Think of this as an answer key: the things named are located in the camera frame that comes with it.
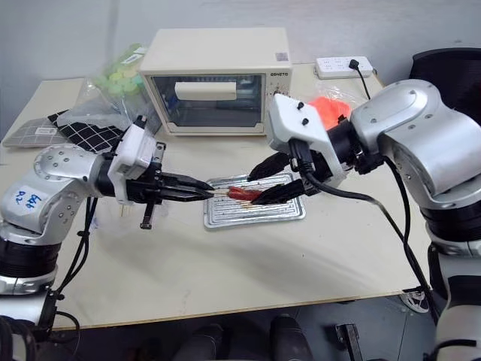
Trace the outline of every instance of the black chair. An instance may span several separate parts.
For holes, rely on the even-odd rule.
[[[458,47],[416,54],[409,78],[433,83],[444,104],[481,125],[481,49]]]

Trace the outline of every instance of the oven door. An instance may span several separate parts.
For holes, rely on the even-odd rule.
[[[172,133],[264,134],[264,74],[152,76]]]

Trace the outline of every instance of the label sticker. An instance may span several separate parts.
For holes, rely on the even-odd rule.
[[[138,47],[136,51],[134,51],[134,53],[136,54],[145,54],[147,52],[147,48],[145,47]]]
[[[34,213],[47,200],[47,194],[29,186],[18,187],[13,194],[10,210],[19,216]]]
[[[49,126],[39,126],[35,130],[35,135],[55,135],[57,134],[56,128],[50,128]]]
[[[125,64],[130,64],[131,62],[134,62],[135,60],[137,59],[140,59],[143,55],[141,54],[132,54],[131,56],[129,56],[127,59],[125,59],[122,64],[125,65]]]
[[[287,53],[286,53],[286,52],[276,53],[276,60],[277,60],[278,62],[288,62],[288,61],[289,61],[289,57],[287,56]]]

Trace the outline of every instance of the red food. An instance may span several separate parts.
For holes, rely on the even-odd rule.
[[[240,201],[253,201],[261,195],[261,190],[245,190],[239,187],[229,187],[227,196]]]

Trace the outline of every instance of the oven window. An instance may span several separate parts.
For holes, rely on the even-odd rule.
[[[262,77],[261,74],[153,76],[152,81],[170,122],[177,126],[254,127],[262,119]],[[179,83],[189,86],[192,82],[204,82],[201,87],[206,89],[210,85],[230,83],[235,87],[235,99],[216,100],[213,96],[214,100],[192,100],[176,93],[176,89],[179,92]]]

